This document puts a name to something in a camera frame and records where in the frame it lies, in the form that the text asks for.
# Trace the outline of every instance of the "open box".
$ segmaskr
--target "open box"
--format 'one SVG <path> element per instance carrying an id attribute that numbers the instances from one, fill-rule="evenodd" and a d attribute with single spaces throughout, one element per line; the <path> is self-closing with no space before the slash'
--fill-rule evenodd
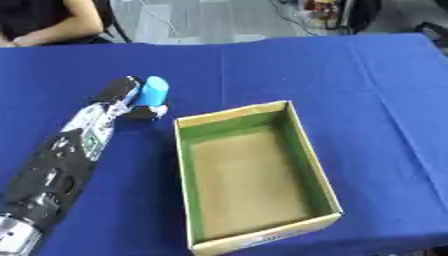
<path id="1" fill-rule="evenodd" d="M 291 102 L 183 117 L 175 129 L 197 255 L 322 229 L 342 215 Z"/>

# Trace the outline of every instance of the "floor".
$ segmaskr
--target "floor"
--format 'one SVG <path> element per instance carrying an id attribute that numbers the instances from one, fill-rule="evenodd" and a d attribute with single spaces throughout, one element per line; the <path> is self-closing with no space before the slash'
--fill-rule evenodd
<path id="1" fill-rule="evenodd" d="M 112 5 L 136 42 L 214 44 L 310 36 L 300 26 L 282 20 L 269 0 L 112 0 Z M 383 5 L 366 33 L 401 32 L 423 20 L 448 26 L 448 12 L 433 0 L 384 0 Z M 282 6 L 281 11 L 306 24 L 294 8 Z M 322 29 L 307 30 L 328 34 Z"/>
<path id="2" fill-rule="evenodd" d="M 308 35 L 282 20 L 269 0 L 114 0 L 112 4 L 120 23 L 137 42 L 213 44 Z M 281 10 L 294 17 L 293 8 Z M 171 22 L 175 31 L 162 19 Z"/>

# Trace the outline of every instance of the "cable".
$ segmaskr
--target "cable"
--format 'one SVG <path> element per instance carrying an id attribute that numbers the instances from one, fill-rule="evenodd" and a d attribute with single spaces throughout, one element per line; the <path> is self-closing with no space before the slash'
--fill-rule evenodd
<path id="1" fill-rule="evenodd" d="M 275 8 L 275 12 L 277 13 L 277 15 L 278 15 L 280 18 L 282 18 L 283 20 L 286 20 L 286 21 L 289 21 L 289 22 L 292 22 L 292 23 L 298 25 L 298 26 L 299 26 L 303 31 L 305 31 L 308 35 L 311 35 L 311 36 L 320 36 L 320 35 L 318 35 L 318 34 L 315 34 L 315 33 L 310 32 L 308 29 L 306 29 L 305 26 L 303 25 L 303 21 L 302 21 L 302 22 L 298 22 L 298 21 L 293 20 L 293 19 L 291 19 L 291 18 L 289 18 L 289 17 L 285 17 L 285 16 L 280 12 L 280 7 L 279 7 L 278 5 L 276 5 L 276 4 L 273 2 L 273 0 L 269 0 L 269 2 L 272 4 L 272 6 L 274 6 L 274 8 Z"/>
<path id="2" fill-rule="evenodd" d="M 180 37 L 180 34 L 179 34 L 179 32 L 177 32 L 177 29 L 176 29 L 176 27 L 174 27 L 173 23 L 171 23 L 171 22 L 168 21 L 168 20 L 162 19 L 162 18 L 160 18 L 159 16 L 155 15 L 154 13 L 150 12 L 150 11 L 149 11 L 149 6 L 148 6 L 145 2 L 144 2 L 143 0 L 139 0 L 139 1 L 140 1 L 140 3 L 143 5 L 146 14 L 148 14 L 149 16 L 152 16 L 152 17 L 154 17 L 154 18 L 156 18 L 156 19 L 158 19 L 158 20 L 164 22 L 165 24 L 167 24 L 168 27 L 171 29 L 171 31 L 173 31 L 173 34 L 174 34 L 175 36 L 177 36 L 177 37 Z"/>

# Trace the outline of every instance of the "robotic arm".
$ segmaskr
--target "robotic arm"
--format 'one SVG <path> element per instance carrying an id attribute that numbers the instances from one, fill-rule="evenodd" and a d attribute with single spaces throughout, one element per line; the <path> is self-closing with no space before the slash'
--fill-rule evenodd
<path id="1" fill-rule="evenodd" d="M 0 255 L 29 255 L 67 214 L 112 137 L 117 117 L 134 108 L 152 120 L 166 113 L 166 105 L 134 107 L 143 88 L 135 77 L 114 81 L 21 167 L 0 208 Z"/>

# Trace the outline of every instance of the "table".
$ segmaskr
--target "table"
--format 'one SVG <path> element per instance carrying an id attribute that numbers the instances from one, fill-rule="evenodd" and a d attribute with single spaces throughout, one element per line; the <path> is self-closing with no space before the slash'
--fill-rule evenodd
<path id="1" fill-rule="evenodd" d="M 89 96 L 125 75 L 171 84 L 158 123 L 120 121 L 45 256 L 189 255 L 173 117 L 294 101 L 345 215 L 232 255 L 372 255 L 448 244 L 448 63 L 419 35 L 0 50 L 0 188 Z"/>

